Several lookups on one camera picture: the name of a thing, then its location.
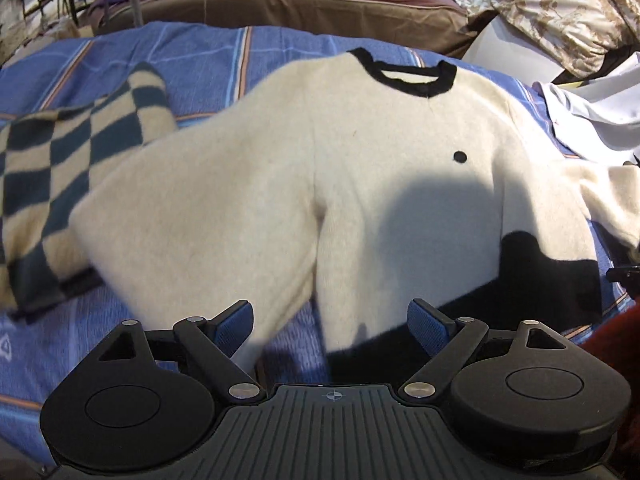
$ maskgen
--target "sweater neckline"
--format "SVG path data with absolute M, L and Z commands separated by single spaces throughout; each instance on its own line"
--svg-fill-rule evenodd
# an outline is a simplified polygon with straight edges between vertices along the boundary
M 364 70 L 376 81 L 395 90 L 404 92 L 405 94 L 418 97 L 434 97 L 451 90 L 458 70 L 455 65 L 444 60 L 441 60 L 436 66 L 404 66 L 375 61 L 371 53 L 362 47 L 350 50 L 349 52 L 356 57 Z M 436 77 L 436 79 L 426 83 L 409 83 L 402 79 L 389 77 L 385 75 L 385 72 L 423 75 Z

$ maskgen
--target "checkered fabric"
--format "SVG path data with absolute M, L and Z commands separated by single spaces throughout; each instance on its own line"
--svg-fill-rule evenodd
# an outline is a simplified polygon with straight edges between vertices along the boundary
M 124 158 L 175 130 L 164 82 L 147 63 L 108 97 L 2 129 L 2 310 L 30 314 L 68 299 L 67 284 L 90 268 L 68 229 L 71 210 Z

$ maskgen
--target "striped bedsheet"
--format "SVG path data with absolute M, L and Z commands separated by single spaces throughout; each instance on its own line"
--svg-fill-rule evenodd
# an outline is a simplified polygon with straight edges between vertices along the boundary
M 0 70 L 0 127 L 17 116 L 86 104 L 115 90 L 133 67 L 151 63 L 166 81 L 180 127 L 230 106 L 261 79 L 297 59 L 334 56 L 362 46 L 394 64 L 431 66 L 442 56 L 374 40 L 314 36 L 277 27 L 220 29 L 150 23 L 98 38 L 68 40 Z M 517 80 L 450 60 L 491 79 L 518 99 L 567 157 L 575 155 L 552 135 L 542 97 Z M 607 283 L 612 266 L 591 226 L 600 264 L 604 319 L 632 300 Z M 69 301 L 30 326 L 0 316 L 0 436 L 36 460 L 52 463 L 38 429 L 38 412 L 50 391 L 116 323 L 130 317 L 106 287 Z M 568 334 L 584 341 L 593 327 Z M 325 382 L 326 365 L 313 308 L 307 304 L 270 344 L 260 364 L 271 381 Z

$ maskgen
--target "sweater sleeve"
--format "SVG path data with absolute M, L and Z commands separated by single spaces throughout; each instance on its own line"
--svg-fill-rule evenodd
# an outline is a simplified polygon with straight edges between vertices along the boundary
M 249 369 L 312 293 L 318 221 L 304 62 L 215 117 L 121 163 L 71 228 L 146 329 L 254 306 L 234 360 Z

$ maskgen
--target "metal screw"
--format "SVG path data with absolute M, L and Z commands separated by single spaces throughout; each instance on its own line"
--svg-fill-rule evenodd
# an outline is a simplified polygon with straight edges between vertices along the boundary
M 404 387 L 404 392 L 408 396 L 422 399 L 423 397 L 431 397 L 436 392 L 436 388 L 429 383 L 409 383 Z
M 229 395 L 236 399 L 251 399 L 260 393 L 260 388 L 251 383 L 234 384 L 229 388 Z

